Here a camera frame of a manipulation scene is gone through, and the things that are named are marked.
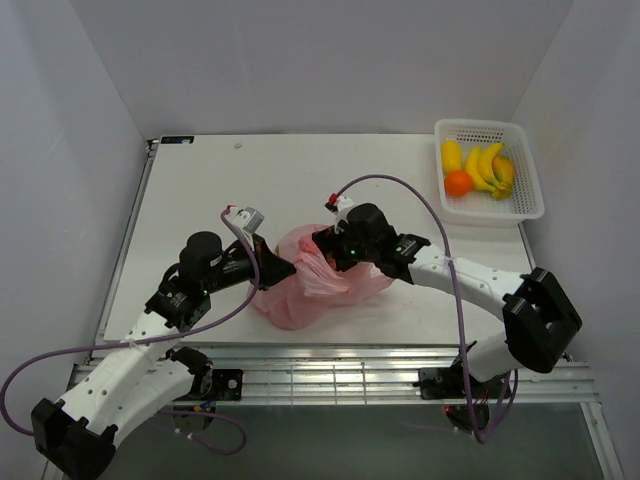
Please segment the pink plastic bag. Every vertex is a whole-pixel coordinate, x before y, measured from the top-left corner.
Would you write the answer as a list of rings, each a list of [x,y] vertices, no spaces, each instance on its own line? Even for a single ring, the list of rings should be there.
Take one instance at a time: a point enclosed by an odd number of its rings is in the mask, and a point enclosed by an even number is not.
[[[292,263],[296,273],[257,292],[251,301],[260,315],[280,329],[305,328],[330,309],[361,303],[392,284],[390,278],[375,274],[369,263],[360,263],[346,272],[336,271],[312,241],[312,235],[325,228],[322,224],[307,224],[284,235],[276,254]]]

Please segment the orange fake orange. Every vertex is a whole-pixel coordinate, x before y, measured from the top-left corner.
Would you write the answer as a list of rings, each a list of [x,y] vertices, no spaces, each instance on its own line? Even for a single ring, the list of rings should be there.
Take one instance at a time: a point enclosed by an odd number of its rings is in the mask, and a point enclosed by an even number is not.
[[[474,188],[472,177],[464,170],[449,172],[444,178],[444,188],[447,195],[454,198],[466,196]]]

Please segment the yellow fake banana bunch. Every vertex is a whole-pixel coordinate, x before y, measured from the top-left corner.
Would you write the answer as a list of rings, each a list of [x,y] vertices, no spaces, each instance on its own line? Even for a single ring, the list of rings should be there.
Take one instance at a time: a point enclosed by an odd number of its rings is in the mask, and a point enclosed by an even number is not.
[[[492,161],[497,155],[501,155],[504,144],[497,142],[484,148],[475,146],[469,153],[465,171],[472,177],[474,189],[490,193],[496,200],[506,200],[512,195],[513,185],[499,183],[494,176]]]

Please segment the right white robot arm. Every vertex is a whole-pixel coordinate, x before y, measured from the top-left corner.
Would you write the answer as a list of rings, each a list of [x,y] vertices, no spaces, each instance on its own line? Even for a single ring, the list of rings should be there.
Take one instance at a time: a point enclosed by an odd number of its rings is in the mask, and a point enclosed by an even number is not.
[[[340,272],[371,263],[388,278],[459,296],[502,322],[503,332],[463,346],[451,382],[464,397],[515,369],[551,372],[582,327],[550,271],[508,272],[454,258],[423,237],[396,232],[371,203],[337,212],[334,225],[312,239]]]

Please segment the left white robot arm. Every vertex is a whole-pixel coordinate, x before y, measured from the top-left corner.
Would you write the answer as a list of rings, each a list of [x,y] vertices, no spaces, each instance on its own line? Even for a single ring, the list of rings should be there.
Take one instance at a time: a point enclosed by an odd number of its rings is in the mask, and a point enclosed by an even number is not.
[[[87,377],[57,402],[41,400],[31,412],[37,450],[72,479],[96,479],[119,444],[170,401],[201,399],[212,387],[203,353],[178,348],[178,334],[211,308],[211,294],[249,282],[260,290],[292,276],[294,265],[257,234],[249,245],[223,248],[212,232],[189,237],[178,263],[126,336]]]

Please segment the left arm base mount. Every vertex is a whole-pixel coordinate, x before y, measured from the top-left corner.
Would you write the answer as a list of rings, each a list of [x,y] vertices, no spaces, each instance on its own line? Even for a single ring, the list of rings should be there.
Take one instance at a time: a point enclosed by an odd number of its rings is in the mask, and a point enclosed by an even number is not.
[[[165,359],[186,366],[192,376],[192,385],[187,394],[178,398],[183,406],[174,406],[180,412],[174,424],[183,430],[203,432],[213,420],[186,415],[187,411],[215,413],[219,401],[239,401],[242,398],[244,371],[241,369],[215,367],[204,353],[190,347],[171,349]]]

